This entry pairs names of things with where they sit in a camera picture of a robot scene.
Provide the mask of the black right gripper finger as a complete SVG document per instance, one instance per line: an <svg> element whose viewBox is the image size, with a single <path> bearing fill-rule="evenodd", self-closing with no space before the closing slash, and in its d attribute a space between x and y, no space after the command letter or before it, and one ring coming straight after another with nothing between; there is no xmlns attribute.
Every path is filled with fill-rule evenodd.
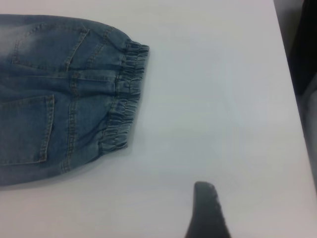
<svg viewBox="0 0 317 238"><path fill-rule="evenodd" d="M193 212L187 238L231 238L215 186L209 182L194 184Z"/></svg>

